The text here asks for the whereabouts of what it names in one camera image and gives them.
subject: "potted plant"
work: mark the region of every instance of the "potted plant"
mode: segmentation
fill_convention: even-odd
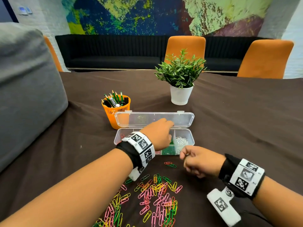
[[[206,69],[203,64],[205,59],[197,58],[195,55],[191,59],[185,58],[186,49],[181,50],[179,57],[168,55],[166,60],[170,63],[162,62],[160,68],[156,67],[155,74],[159,80],[168,82],[171,90],[172,103],[185,105],[188,102],[191,91],[194,87],[193,82],[199,77],[200,73]]]

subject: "table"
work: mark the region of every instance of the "table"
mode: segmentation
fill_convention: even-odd
[[[112,90],[128,95],[133,111],[193,112],[189,129],[197,146],[246,158],[265,168],[269,177],[303,194],[303,79],[204,73],[195,81],[188,104],[177,106],[170,102],[169,84],[157,80],[153,72],[61,73],[69,106],[0,174],[0,220],[115,147],[116,130],[101,105],[103,94]],[[165,166],[165,161],[177,168]],[[186,175],[178,156],[156,156],[142,174],[148,173],[159,173],[183,185],[175,196],[175,227],[226,226],[206,198],[212,189],[223,189],[218,179]],[[138,214],[134,186],[127,185],[131,197],[123,207],[122,226],[150,226],[151,219],[144,224]],[[232,205],[238,212],[258,213],[248,199],[234,198]],[[249,214],[242,219],[243,226],[269,226]]]

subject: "green leaves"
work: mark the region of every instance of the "green leaves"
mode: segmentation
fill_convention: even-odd
[[[202,65],[206,63],[205,59],[196,58],[195,55],[191,59],[185,58],[186,49],[181,50],[179,57],[169,55],[165,60],[170,64],[162,62],[160,68],[155,68],[157,78],[164,80],[174,87],[188,88],[193,86],[193,82],[199,77],[200,73],[206,70]]]

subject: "white flower pot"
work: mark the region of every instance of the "white flower pot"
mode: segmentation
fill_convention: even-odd
[[[171,87],[172,103],[176,105],[187,104],[189,96],[194,86],[189,88],[177,88],[171,85],[170,87]]]

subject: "pencil holder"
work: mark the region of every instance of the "pencil holder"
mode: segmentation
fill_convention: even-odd
[[[128,104],[126,104],[122,107],[107,107],[107,106],[103,105],[103,103],[102,103],[102,106],[105,110],[105,113],[106,113],[108,120],[111,123],[111,126],[113,129],[118,130],[120,128],[120,126],[118,126],[118,124],[116,122],[115,113],[117,111],[129,110],[130,104],[131,104],[131,98],[129,98],[129,97],[128,97]]]

